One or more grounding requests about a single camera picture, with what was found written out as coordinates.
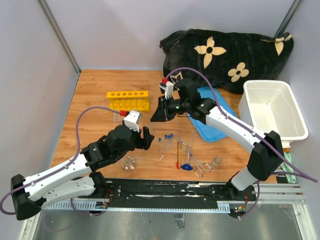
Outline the yellow test tube rack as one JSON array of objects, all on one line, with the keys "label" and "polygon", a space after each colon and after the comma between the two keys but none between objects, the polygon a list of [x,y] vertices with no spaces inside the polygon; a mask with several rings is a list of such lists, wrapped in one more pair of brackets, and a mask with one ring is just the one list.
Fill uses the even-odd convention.
[{"label": "yellow test tube rack", "polygon": [[116,111],[150,111],[149,92],[147,90],[108,91],[106,99],[109,100],[109,108]]}]

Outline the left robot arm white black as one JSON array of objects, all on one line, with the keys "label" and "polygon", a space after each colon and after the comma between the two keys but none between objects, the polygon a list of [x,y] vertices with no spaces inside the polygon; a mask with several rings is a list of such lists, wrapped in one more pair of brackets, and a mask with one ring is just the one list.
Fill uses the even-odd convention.
[{"label": "left robot arm white black", "polygon": [[148,150],[154,138],[146,126],[134,131],[118,125],[55,167],[28,177],[15,175],[11,197],[16,219],[29,219],[49,205],[71,198],[105,197],[107,183],[99,169],[116,163],[129,151]]}]

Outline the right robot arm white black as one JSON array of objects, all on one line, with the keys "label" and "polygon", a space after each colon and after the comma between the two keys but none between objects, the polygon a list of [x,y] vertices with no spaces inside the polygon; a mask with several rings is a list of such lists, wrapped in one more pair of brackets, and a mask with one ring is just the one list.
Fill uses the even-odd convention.
[{"label": "right robot arm white black", "polygon": [[247,165],[229,180],[226,193],[230,199],[238,200],[247,187],[266,181],[284,161],[282,141],[277,132],[264,133],[229,114],[218,101],[202,98],[191,79],[172,83],[164,78],[159,88],[164,95],[158,99],[151,122],[171,121],[186,113],[192,119],[222,131],[249,152]]}]

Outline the blue capped tube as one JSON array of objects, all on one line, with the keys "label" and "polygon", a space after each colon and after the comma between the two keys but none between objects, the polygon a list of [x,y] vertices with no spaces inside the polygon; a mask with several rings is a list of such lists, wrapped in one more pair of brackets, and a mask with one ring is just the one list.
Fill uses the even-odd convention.
[{"label": "blue capped tube", "polygon": [[164,135],[164,149],[165,149],[165,151],[168,150],[168,135],[167,134]]},{"label": "blue capped tube", "polygon": [[173,133],[171,133],[171,134],[170,134],[170,151],[173,150],[173,144],[174,144],[173,137],[174,137],[174,135],[173,135]]},{"label": "blue capped tube", "polygon": [[158,138],[158,152],[162,153],[162,139],[160,137]]},{"label": "blue capped tube", "polygon": [[171,135],[167,136],[167,150],[171,151]]}]

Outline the clear plastic tube rack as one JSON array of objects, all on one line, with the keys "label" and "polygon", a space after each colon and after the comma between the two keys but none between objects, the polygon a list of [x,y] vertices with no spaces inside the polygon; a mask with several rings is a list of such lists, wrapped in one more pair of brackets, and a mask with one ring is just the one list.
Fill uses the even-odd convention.
[{"label": "clear plastic tube rack", "polygon": [[113,113],[113,117],[112,117],[113,123],[121,124],[123,119],[124,119],[124,116],[117,114],[117,113]]}]

